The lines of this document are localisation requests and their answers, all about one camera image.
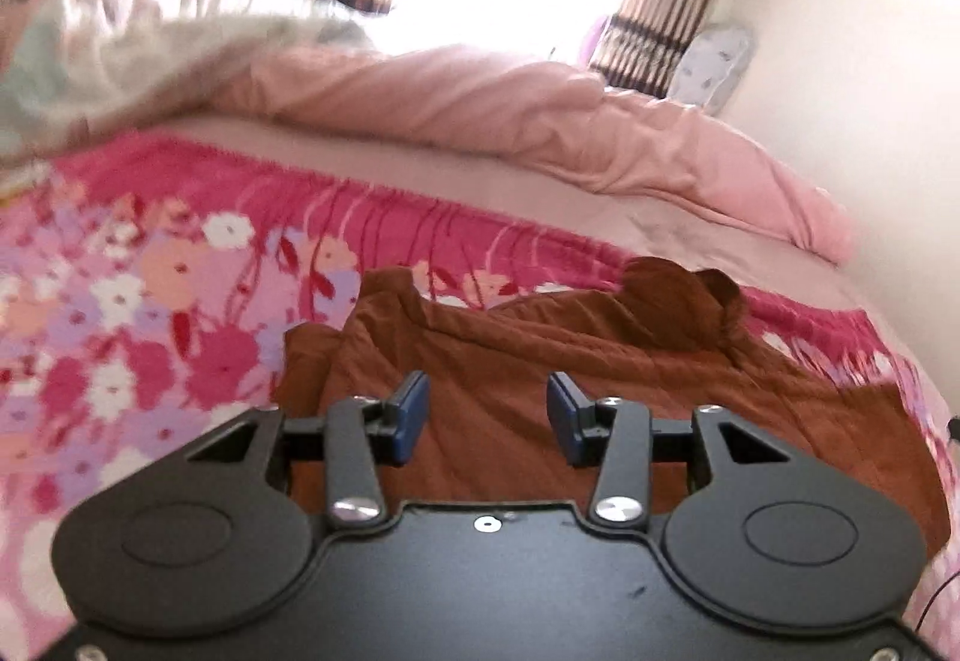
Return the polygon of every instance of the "brown jacket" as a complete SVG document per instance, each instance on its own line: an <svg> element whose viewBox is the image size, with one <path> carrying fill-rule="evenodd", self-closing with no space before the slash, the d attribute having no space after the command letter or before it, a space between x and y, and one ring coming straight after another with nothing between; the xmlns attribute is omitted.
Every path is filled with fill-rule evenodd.
<svg viewBox="0 0 960 661"><path fill-rule="evenodd" d="M627 266L623 289L518 299L491 311L425 301L410 272L366 274L342 332L317 324L286 339L275 399L315 415L348 395L386 398L415 369L430 376L430 419L402 469L384 469L388 500L525 501L585 506L595 470L566 465L546 418L551 371L594 397L644 402L654 417L689 419L718 404L877 488L920 524L930 554L949 514L925 441L896 386L840 388L753 339L739 289L718 271L668 260ZM294 496L320 507L317 464L295 470ZM654 469L654 511L686 495L685 470Z"/></svg>

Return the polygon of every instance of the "silver screw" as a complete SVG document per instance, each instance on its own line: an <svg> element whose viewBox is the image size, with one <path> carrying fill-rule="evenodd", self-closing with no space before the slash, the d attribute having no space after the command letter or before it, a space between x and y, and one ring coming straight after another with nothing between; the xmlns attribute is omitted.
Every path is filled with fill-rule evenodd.
<svg viewBox="0 0 960 661"><path fill-rule="evenodd" d="M503 527L503 524L495 517L485 515L473 521L473 527L480 531L480 533L496 533Z"/></svg>
<svg viewBox="0 0 960 661"><path fill-rule="evenodd" d="M597 501L593 511L607 522L631 522L643 514L643 504L629 496L611 496Z"/></svg>
<svg viewBox="0 0 960 661"><path fill-rule="evenodd" d="M97 645L83 645L77 648L74 658L77 661L107 661L107 653L100 650Z"/></svg>
<svg viewBox="0 0 960 661"><path fill-rule="evenodd" d="M342 522L370 522L383 511L372 498L363 496L341 498L333 503L333 516Z"/></svg>

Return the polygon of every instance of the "pink floral blanket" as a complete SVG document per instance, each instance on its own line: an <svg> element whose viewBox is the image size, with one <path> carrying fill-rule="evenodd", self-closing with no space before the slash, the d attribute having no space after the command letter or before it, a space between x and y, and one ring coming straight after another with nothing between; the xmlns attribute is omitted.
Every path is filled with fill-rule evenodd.
<svg viewBox="0 0 960 661"><path fill-rule="evenodd" d="M66 511L266 402L283 332L304 320L341 325L365 270L408 265L425 296L486 308L610 289L626 257L504 215L170 137L128 134L59 161L48 183L0 209L0 656L30 658L70 624L49 565ZM837 383L894 378L956 494L915 369L865 314L746 294L752 330L811 370ZM909 620L958 565L954 541ZM947 594L923 628L960 658L955 611Z"/></svg>

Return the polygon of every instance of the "pink bed sheet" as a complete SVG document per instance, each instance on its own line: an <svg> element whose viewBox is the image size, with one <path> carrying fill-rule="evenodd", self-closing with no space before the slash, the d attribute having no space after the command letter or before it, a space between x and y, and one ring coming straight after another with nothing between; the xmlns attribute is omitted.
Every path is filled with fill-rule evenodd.
<svg viewBox="0 0 960 661"><path fill-rule="evenodd" d="M558 285L609 287L627 255L646 253L723 268L822 308L862 301L813 255L656 199L591 196L503 161L400 153L236 119L174 126L206 145L133 134L58 161L49 187L0 212L0 655L8 661L69 625L48 557L69 506L266 400L282 332L301 319L343 322L364 268L406 263L424 294L483 307ZM747 295L757 335L812 370L838 383L896 380L955 493L936 435L942 399L862 311ZM959 558L954 543L934 562L909 620ZM954 606L940 600L925 623L945 653L958 650Z"/></svg>

